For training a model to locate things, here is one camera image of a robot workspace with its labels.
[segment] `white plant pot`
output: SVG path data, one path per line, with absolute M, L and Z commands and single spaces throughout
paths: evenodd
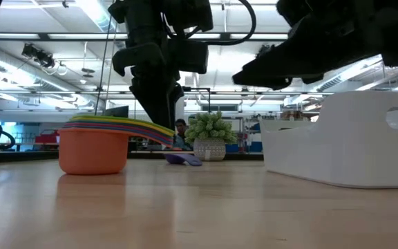
M 222 138 L 194 140 L 194 156 L 205 161 L 223 160 L 226 154 L 225 142 Z

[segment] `potted plant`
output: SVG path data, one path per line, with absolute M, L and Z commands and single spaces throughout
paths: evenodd
M 222 160 L 225 157 L 225 143 L 236 143 L 236 134 L 231 123 L 222 119 L 222 113 L 196 114 L 189 120 L 186 141 L 193 144 L 194 155 L 200 160 Z

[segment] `ceiling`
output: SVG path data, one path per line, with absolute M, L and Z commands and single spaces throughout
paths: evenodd
M 248 33 L 251 27 L 249 14 L 245 7 L 235 0 L 225 0 L 225 10 L 222 10 L 222 0 L 211 0 L 213 12 L 214 29 L 208 33 Z M 256 33 L 280 33 L 285 34 L 290 27 L 286 21 L 276 11 L 275 3 L 272 0 L 251 0 L 256 12 L 257 28 Z M 24 41 L 19 36 L 27 34 L 77 34 L 77 33 L 101 33 L 103 30 L 96 24 L 94 15 L 111 5 L 112 1 L 102 0 L 76 0 L 67 1 L 69 8 L 61 6 L 62 0 L 4 0 L 0 9 L 0 52 L 8 55 L 11 60 L 18 59 L 24 62 L 25 57 L 21 55 L 25 43 L 32 43 L 37 48 L 53 54 L 53 57 L 65 67 L 52 69 L 41 69 L 33 61 L 27 61 L 18 66 L 19 70 L 26 70 L 30 74 L 42 75 L 47 73 L 51 76 L 49 82 L 56 80 L 64 82 L 68 86 L 83 91 L 94 91 L 100 83 L 104 90 L 109 91 L 128 91 L 131 85 L 131 74 L 126 72 L 125 77 L 121 77 L 111 68 L 112 55 L 118 51 L 118 47 L 112 39 L 109 41 L 83 39 L 77 41 L 50 39 L 36 39 Z M 117 25 L 119 33 L 126 32 L 124 24 Z M 215 91 L 240 91 L 241 86 L 232 83 L 231 77 L 238 72 L 241 67 L 254 59 L 259 48 L 263 44 L 280 44 L 280 41 L 249 41 L 236 46 L 210 46 L 209 63 L 207 73 L 199 75 L 198 81 L 193 80 L 192 73 L 182 73 L 180 83 L 187 86 L 210 87 Z M 90 68 L 95 72 L 93 78 L 83 78 L 82 68 Z M 353 70 L 352 66 L 346 66 L 336 71 L 329 72 L 325 78 L 317 83 L 305 85 L 300 80 L 294 80 L 290 87 L 283 91 L 315 91 L 320 85 L 333 80 L 334 77 L 350 70 L 348 78 L 342 81 L 342 87 L 332 88 L 331 84 L 326 90 L 330 91 L 351 91 L 357 86 L 365 86 L 381 80 L 382 78 L 398 74 L 398 68 L 384 68 L 377 59 L 375 64 L 361 67 L 360 70 Z M 384 90 L 398 86 L 398 77 L 389 81 L 382 82 L 370 89 Z M 250 91 L 267 91 L 249 87 Z M 110 95 L 110 98 L 120 98 L 118 95 Z M 276 100 L 287 98 L 286 95 L 268 95 L 264 100 Z

